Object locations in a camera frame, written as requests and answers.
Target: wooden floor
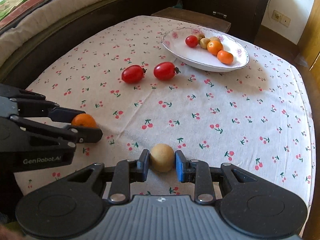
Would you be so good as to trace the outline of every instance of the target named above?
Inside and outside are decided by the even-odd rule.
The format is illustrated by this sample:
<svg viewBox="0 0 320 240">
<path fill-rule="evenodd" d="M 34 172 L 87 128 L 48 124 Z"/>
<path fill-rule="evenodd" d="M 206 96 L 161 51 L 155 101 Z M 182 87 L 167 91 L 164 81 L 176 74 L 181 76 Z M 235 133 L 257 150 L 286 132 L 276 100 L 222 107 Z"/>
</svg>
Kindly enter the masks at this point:
<svg viewBox="0 0 320 240">
<path fill-rule="evenodd" d="M 298 47 L 264 26 L 261 26 L 254 44 L 290 62 L 300 72 L 311 105 L 316 134 L 316 149 L 320 149 L 320 92 L 312 76 L 312 72 L 307 67 L 294 62 L 295 57 L 299 53 Z M 315 190 L 310 216 L 303 233 L 304 240 L 320 239 L 320 172 L 318 169 L 320 169 L 320 158 L 316 160 Z"/>
</svg>

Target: plate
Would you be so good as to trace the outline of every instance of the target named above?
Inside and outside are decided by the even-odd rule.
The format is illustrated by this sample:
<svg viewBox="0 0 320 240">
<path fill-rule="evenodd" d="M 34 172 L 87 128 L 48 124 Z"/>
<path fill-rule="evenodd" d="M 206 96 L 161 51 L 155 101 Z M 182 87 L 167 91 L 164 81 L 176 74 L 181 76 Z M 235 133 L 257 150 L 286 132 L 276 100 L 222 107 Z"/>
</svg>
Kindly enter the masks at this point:
<svg viewBox="0 0 320 240">
<path fill-rule="evenodd" d="M 223 49 L 230 52 L 233 63 L 226 65 L 221 63 L 216 56 L 213 56 L 200 45 L 190 48 L 186 45 L 185 39 L 189 35 L 203 33 L 206 38 L 216 36 L 223 44 Z M 245 67 L 249 63 L 249 54 L 246 49 L 237 41 L 225 33 L 206 27 L 180 27 L 164 33 L 161 37 L 164 47 L 174 54 L 178 59 L 192 67 L 212 72 L 228 72 Z"/>
</svg>

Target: cherry print tablecloth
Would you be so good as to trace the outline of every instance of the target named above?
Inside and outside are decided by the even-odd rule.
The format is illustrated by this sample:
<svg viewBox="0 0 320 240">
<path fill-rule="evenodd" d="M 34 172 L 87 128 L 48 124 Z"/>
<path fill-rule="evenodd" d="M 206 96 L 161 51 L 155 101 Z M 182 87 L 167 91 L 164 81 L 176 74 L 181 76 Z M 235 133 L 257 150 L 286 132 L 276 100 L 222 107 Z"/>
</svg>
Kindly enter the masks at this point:
<svg viewBox="0 0 320 240">
<path fill-rule="evenodd" d="M 103 138 L 78 144 L 69 166 L 15 174 L 24 194 L 91 163 L 113 166 L 166 143 L 210 166 L 231 162 L 295 192 L 310 206 L 315 136 L 297 69 L 239 39 L 250 55 L 243 69 L 210 73 L 192 68 L 161 44 L 162 33 L 180 26 L 193 26 L 197 32 L 196 25 L 159 17 L 121 22 L 69 51 L 29 86 L 63 107 L 91 114 Z M 168 82 L 157 80 L 153 68 L 163 61 L 174 62 L 181 73 Z M 129 85 L 120 78 L 133 64 L 147 73 L 140 83 Z M 132 184 L 131 192 L 193 195 L 193 185 L 179 183 L 174 170 L 150 170 L 147 182 Z"/>
</svg>

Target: drawer handle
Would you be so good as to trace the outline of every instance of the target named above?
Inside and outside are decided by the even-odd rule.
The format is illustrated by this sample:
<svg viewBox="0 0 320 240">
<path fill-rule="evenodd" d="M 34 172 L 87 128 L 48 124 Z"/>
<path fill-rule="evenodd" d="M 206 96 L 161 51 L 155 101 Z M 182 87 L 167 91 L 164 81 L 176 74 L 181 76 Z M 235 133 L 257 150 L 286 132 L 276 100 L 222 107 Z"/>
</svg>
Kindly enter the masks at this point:
<svg viewBox="0 0 320 240">
<path fill-rule="evenodd" d="M 226 14 L 223 14 L 223 13 L 219 13 L 219 12 L 213 11 L 212 14 L 213 14 L 213 15 L 218 14 L 218 15 L 221 15 L 221 16 L 222 16 L 223 18 L 225 18 L 225 19 L 227 18 L 227 15 L 226 15 Z"/>
</svg>

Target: wall socket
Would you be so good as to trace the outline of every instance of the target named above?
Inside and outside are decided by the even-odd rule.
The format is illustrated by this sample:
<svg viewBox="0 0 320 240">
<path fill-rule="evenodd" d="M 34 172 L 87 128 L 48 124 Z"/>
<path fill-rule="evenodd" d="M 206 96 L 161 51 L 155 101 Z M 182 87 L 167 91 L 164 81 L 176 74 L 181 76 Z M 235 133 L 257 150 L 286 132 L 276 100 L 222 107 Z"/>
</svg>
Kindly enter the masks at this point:
<svg viewBox="0 0 320 240">
<path fill-rule="evenodd" d="M 282 25 L 289 27 L 290 21 L 291 19 L 285 15 L 283 15 L 282 13 L 274 10 L 272 17 L 273 20 L 275 20 L 276 22 L 280 22 Z"/>
</svg>

